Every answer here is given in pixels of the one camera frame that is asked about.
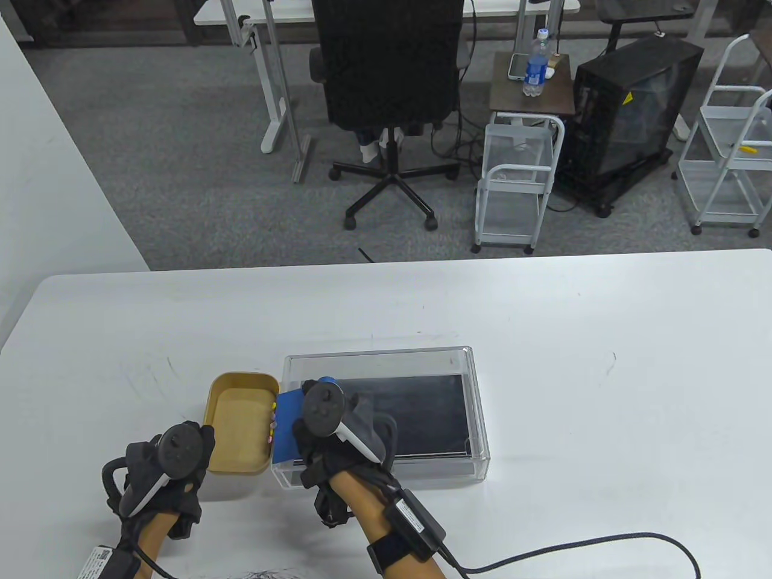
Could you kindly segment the person's right hand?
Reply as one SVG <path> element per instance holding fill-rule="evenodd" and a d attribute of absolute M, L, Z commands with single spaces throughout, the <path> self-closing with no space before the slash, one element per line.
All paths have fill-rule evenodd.
<path fill-rule="evenodd" d="M 317 488 L 314 508 L 328 528 L 346 524 L 353 513 L 332 488 L 331 480 L 352 472 L 391 498 L 399 484 L 392 474 L 397 425 L 393 417 L 377 413 L 372 398 L 346 394 L 334 379 L 304 381 L 301 413 L 292 433 L 304 470 L 306 489 Z"/>

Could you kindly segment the person's left hand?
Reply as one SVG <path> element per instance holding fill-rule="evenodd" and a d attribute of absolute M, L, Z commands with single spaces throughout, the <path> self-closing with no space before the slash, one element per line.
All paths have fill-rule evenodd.
<path fill-rule="evenodd" d="M 172 514 L 177 522 L 166 535 L 187 539 L 201 518 L 197 493 L 214 449 L 213 427 L 185 421 L 149 441 L 130 443 L 124 456 L 108 461 L 102 482 L 124 535 L 137 540 L 155 516 Z"/>

